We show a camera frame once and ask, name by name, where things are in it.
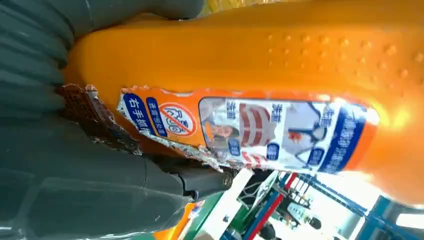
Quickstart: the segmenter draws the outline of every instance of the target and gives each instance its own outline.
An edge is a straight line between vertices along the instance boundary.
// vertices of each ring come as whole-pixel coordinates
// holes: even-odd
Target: red pole
[[[292,173],[290,178],[288,179],[287,184],[284,186],[284,190],[288,191],[290,186],[292,185],[293,181],[297,177],[297,173]],[[271,204],[271,206],[268,208],[268,210],[265,212],[265,215],[263,215],[263,218],[259,221],[259,223],[256,225],[256,227],[253,229],[252,234],[247,238],[247,240],[253,240],[255,238],[256,234],[259,233],[259,231],[264,227],[265,223],[268,221],[268,219],[271,217],[271,214],[277,209],[277,207],[280,205],[281,201],[284,199],[283,195],[280,193],[278,197],[275,199],[275,201]]]

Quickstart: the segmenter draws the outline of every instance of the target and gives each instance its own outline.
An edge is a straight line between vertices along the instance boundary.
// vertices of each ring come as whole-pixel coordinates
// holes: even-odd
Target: prohibition sign
[[[177,103],[164,103],[159,106],[160,117],[167,132],[188,137],[196,132],[196,121],[193,115]]]

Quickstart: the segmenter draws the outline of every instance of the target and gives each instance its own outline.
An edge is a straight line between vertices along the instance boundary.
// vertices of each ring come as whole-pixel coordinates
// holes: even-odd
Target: bright light
[[[424,229],[424,214],[402,213],[397,217],[396,224],[406,228]]]

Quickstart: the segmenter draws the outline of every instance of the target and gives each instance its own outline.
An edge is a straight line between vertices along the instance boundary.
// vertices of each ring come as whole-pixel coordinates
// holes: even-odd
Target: green surface
[[[242,233],[245,229],[245,218],[248,214],[249,209],[245,207],[244,205],[241,205],[240,209],[238,210],[237,214],[232,219],[231,223],[229,224],[231,227],[233,227],[237,232]]]
[[[218,194],[215,194],[215,195],[208,197],[205,200],[198,216],[193,220],[193,223],[191,224],[190,228],[188,229],[188,232],[185,235],[184,240],[192,240],[196,237],[196,235],[198,234],[198,232],[202,228],[206,219],[209,217],[209,214],[211,214],[215,205],[217,205],[217,203],[220,200],[222,195],[223,195],[222,193],[218,193]]]

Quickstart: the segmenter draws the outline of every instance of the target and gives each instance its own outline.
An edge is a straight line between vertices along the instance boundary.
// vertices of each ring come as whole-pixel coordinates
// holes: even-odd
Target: red circle prohibition symbol
[[[182,111],[186,116],[188,116],[188,118],[191,120],[191,124],[192,124],[192,129],[190,130],[188,127],[184,126],[179,120],[177,120],[175,117],[171,116],[169,113],[167,113],[165,111],[165,108],[175,108],[178,109],[179,111]],[[175,123],[175,125],[177,125],[179,128],[183,129],[186,133],[185,134],[177,134],[174,133],[172,131],[167,130],[168,132],[178,135],[178,136],[184,136],[184,137],[188,137],[193,135],[196,132],[197,129],[197,125],[196,125],[196,121],[195,118],[193,117],[193,115],[191,114],[191,112],[189,112],[185,107],[177,104],[177,103],[164,103],[162,105],[159,106],[159,111],[161,114],[163,114],[166,118],[170,119],[172,122]]]

